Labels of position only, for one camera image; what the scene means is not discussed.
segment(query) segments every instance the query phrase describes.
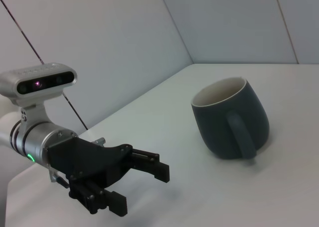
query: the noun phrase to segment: wall seam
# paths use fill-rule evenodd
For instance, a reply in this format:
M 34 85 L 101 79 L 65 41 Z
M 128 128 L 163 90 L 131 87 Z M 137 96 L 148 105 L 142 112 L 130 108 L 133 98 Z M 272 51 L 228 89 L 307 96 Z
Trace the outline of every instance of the wall seam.
M 289 41 L 290 41 L 290 45 L 293 49 L 293 52 L 294 52 L 294 56 L 295 56 L 295 59 L 296 59 L 296 62 L 297 64 L 299 64 L 299 60 L 297 58 L 297 54 L 296 54 L 296 50 L 295 50 L 295 47 L 294 47 L 294 43 L 293 43 L 293 40 L 290 36 L 290 33 L 289 33 L 289 30 L 288 30 L 288 26 L 287 26 L 287 23 L 286 23 L 286 20 L 285 20 L 285 16 L 284 16 L 284 13 L 283 13 L 283 10 L 281 8 L 281 5 L 280 5 L 280 2 L 279 0 L 276 0 L 277 1 L 277 5 L 278 5 L 278 8 L 279 8 L 279 11 L 280 11 L 280 14 L 281 14 L 281 17 L 283 19 L 283 22 L 284 22 L 284 25 L 285 25 L 285 28 L 286 28 L 286 32 L 287 32 L 287 35 L 288 35 L 288 38 L 289 38 Z
M 188 50 L 188 48 L 187 48 L 187 46 L 186 46 L 186 44 L 185 44 L 185 42 L 184 42 L 184 40 L 183 40 L 182 35 L 180 34 L 180 31 L 179 31 L 179 29 L 178 29 L 178 27 L 177 27 L 177 25 L 176 25 L 176 23 L 175 23 L 175 20 L 173 19 L 173 16 L 171 15 L 171 13 L 170 13 L 170 11 L 169 11 L 169 9 L 168 9 L 168 6 L 167 6 L 165 0 L 163 0 L 163 2 L 164 2 L 164 4 L 165 4 L 165 6 L 166 6 L 166 9 L 167 9 L 167 11 L 168 11 L 168 13 L 169 13 L 169 15 L 170 15 L 170 18 L 172 19 L 172 22 L 173 22 L 173 24 L 174 24 L 174 26 L 175 26 L 175 28 L 176 28 L 176 30 L 177 30 L 177 32 L 178 32 L 178 34 L 179 34 L 181 40 L 182 40 L 182 42 L 183 42 L 183 45 L 184 45 L 184 47 L 185 47 L 185 49 L 186 49 L 186 51 L 187 51 L 187 53 L 188 53 L 188 56 L 189 56 L 190 60 L 192 61 L 192 63 L 194 64 L 193 58 L 192 58 L 192 56 L 190 55 L 190 52 L 189 52 L 189 50 Z
M 27 43 L 29 44 L 29 46 L 31 47 L 31 49 L 34 51 L 35 55 L 38 57 L 38 59 L 40 60 L 41 64 L 44 64 L 43 60 L 41 59 L 41 57 L 39 56 L 39 54 L 36 52 L 36 50 L 34 49 L 33 45 L 31 44 L 31 42 L 29 41 L 29 39 L 27 38 L 27 36 L 25 35 L 25 33 L 23 32 L 23 30 L 21 29 L 20 25 L 18 24 L 18 22 L 15 20 L 14 16 L 12 15 L 12 13 L 10 12 L 10 10 L 8 9 L 8 7 L 5 5 L 3 0 L 0 0 L 0 2 L 3 4 L 3 6 L 5 7 L 5 9 L 7 10 L 7 12 L 9 13 L 10 17 L 12 18 L 12 20 L 15 22 L 16 26 L 18 27 L 18 29 L 20 30 L 20 32 L 22 33 L 22 35 L 24 36 L 25 40 L 27 41 Z M 70 107 L 72 108 L 72 110 L 75 112 L 75 114 L 77 115 L 77 117 L 79 118 L 79 120 L 81 121 L 81 123 L 83 124 L 83 126 L 85 127 L 86 130 L 88 130 L 87 126 L 85 125 L 84 121 L 82 120 L 82 118 L 80 117 L 80 115 L 78 114 L 78 112 L 75 110 L 75 108 L 73 107 L 73 105 L 71 104 L 71 102 L 69 101 L 69 99 L 67 98 L 67 96 L 65 95 L 65 93 L 62 93 L 64 98 L 66 99 L 66 101 L 68 102 L 68 104 L 70 105 Z

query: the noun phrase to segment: dark green mug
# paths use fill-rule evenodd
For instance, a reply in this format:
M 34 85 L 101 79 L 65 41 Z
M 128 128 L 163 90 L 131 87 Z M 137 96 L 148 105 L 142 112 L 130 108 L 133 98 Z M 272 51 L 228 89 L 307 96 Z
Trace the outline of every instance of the dark green mug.
M 218 81 L 191 105 L 206 146 L 222 159 L 252 159 L 268 139 L 267 115 L 246 79 Z

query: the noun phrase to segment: green led light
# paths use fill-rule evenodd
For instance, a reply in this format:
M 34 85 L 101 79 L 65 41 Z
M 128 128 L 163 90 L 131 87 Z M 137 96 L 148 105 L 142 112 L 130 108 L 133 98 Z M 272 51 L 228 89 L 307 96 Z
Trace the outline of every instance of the green led light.
M 30 159 L 31 161 L 35 162 L 35 160 L 33 159 L 33 157 L 32 157 L 30 154 L 28 154 L 28 157 L 29 157 L 29 159 Z

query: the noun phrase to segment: mug rim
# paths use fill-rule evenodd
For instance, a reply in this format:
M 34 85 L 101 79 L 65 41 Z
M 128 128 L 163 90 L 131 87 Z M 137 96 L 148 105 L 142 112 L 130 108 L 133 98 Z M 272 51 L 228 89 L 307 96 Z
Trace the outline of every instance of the mug rim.
M 213 85 L 216 85 L 217 83 L 222 83 L 222 82 L 225 82 L 226 80 L 230 80 L 230 79 L 241 79 L 244 81 L 244 85 L 241 87 L 240 90 L 238 90 L 236 93 L 234 93 L 233 95 L 221 100 L 221 101 L 218 101 L 218 102 L 215 102 L 215 103 L 212 103 L 212 104 L 208 104 L 208 105 L 195 105 L 194 104 L 194 99 L 197 97 L 197 95 L 199 95 L 204 89 L 207 89 Z M 194 107 L 198 107 L 198 108 L 202 108 L 202 107 L 209 107 L 209 106 L 213 106 L 213 105 L 216 105 L 216 104 L 219 104 L 219 103 L 222 103 L 226 100 L 229 100 L 230 98 L 236 96 L 237 94 L 239 94 L 247 85 L 247 79 L 243 78 L 243 77 L 230 77 L 230 78 L 226 78 L 226 79 L 222 79 L 222 80 L 218 80 L 217 82 L 214 82 L 206 87 L 204 87 L 203 89 L 201 89 L 197 94 L 195 94 L 195 96 L 192 98 L 191 100 L 191 105 L 194 106 Z

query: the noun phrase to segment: camera lens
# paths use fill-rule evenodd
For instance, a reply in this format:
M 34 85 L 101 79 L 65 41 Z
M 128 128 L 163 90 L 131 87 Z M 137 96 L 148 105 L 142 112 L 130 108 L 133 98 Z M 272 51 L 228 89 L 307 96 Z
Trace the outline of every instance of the camera lens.
M 62 78 L 60 76 L 56 77 L 56 83 L 57 84 L 62 84 Z
M 26 86 L 25 85 L 20 85 L 19 86 L 19 93 L 25 94 L 26 93 Z

